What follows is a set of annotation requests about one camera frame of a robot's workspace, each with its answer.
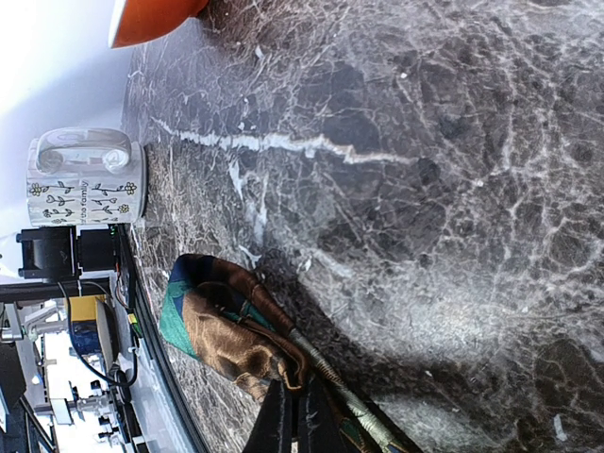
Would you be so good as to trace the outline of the camouflage patterned necktie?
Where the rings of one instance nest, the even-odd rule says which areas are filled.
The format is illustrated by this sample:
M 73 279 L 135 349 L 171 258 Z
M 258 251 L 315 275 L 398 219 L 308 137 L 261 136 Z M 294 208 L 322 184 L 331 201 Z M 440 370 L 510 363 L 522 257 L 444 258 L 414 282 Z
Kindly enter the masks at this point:
M 159 331 L 262 404 L 272 380 L 296 398 L 322 379 L 347 452 L 417 452 L 419 446 L 355 394 L 248 270 L 210 255 L 179 256 L 169 276 Z

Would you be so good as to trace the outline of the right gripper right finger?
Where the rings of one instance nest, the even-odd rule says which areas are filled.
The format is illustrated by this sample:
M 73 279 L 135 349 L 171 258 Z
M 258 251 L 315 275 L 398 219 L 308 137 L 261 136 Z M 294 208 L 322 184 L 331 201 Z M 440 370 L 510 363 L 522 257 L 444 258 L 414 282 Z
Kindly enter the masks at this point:
M 297 441 L 302 453 L 342 453 L 347 446 L 328 403 L 322 379 L 311 374 L 297 398 Z

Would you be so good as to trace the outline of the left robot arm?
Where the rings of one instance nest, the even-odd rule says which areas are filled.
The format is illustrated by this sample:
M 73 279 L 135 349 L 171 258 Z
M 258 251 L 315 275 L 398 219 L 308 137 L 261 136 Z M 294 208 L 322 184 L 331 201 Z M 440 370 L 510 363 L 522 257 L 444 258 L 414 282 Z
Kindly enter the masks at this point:
M 23 266 L 18 275 L 45 282 L 72 281 L 83 273 L 114 271 L 116 243 L 104 229 L 77 232 L 75 226 L 23 229 L 16 235 Z

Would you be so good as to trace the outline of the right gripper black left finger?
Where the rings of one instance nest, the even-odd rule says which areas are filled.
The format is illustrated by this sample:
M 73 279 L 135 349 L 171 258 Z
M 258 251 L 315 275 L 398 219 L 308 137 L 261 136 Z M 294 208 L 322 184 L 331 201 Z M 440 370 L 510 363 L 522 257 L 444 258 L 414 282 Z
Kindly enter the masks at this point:
M 290 453 L 297 433 L 297 398 L 272 380 L 243 453 Z

